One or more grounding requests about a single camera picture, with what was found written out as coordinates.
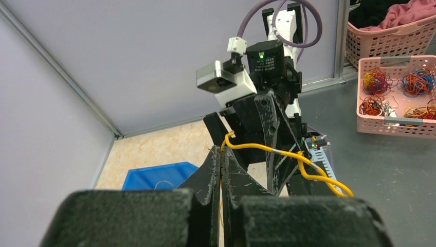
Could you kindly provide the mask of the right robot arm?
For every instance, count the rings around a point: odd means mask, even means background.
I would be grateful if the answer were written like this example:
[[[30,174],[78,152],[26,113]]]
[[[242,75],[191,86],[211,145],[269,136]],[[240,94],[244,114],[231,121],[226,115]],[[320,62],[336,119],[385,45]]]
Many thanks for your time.
[[[304,141],[310,132],[298,102],[302,73],[296,70],[306,10],[314,7],[294,3],[273,10],[264,3],[256,5],[228,42],[230,59],[196,72],[197,87],[212,93],[221,106],[203,119],[213,142],[223,144],[230,127],[234,132],[230,142],[241,146],[234,151],[239,164],[247,168],[264,162],[266,188],[273,195],[290,187],[298,170],[296,159],[277,151],[309,156]]]

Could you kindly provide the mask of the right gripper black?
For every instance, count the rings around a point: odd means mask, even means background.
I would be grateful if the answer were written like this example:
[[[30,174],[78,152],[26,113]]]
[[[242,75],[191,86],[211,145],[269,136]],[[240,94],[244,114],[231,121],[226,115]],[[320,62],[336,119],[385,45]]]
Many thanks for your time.
[[[303,122],[298,112],[301,89],[301,82],[283,81],[227,103],[220,115],[234,132],[230,143],[245,147],[258,144],[294,153],[302,150]],[[203,123],[213,144],[221,146],[229,131],[218,113],[206,115]],[[246,171],[249,165],[266,161],[266,189],[273,195],[279,196],[284,187],[290,196],[311,195],[310,182],[299,173],[295,158],[255,148],[234,149],[233,153]]]

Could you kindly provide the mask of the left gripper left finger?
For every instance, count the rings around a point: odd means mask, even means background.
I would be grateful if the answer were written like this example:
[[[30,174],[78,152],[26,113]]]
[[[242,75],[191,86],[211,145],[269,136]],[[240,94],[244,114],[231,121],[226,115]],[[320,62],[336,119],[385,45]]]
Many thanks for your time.
[[[220,159],[173,190],[82,190],[60,204],[41,246],[218,246]]]

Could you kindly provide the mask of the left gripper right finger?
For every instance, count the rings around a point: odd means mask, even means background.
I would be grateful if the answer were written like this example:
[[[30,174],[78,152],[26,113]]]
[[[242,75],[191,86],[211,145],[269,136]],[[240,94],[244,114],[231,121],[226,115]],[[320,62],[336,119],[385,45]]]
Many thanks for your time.
[[[225,246],[391,246],[367,201],[336,196],[277,197],[221,154]]]

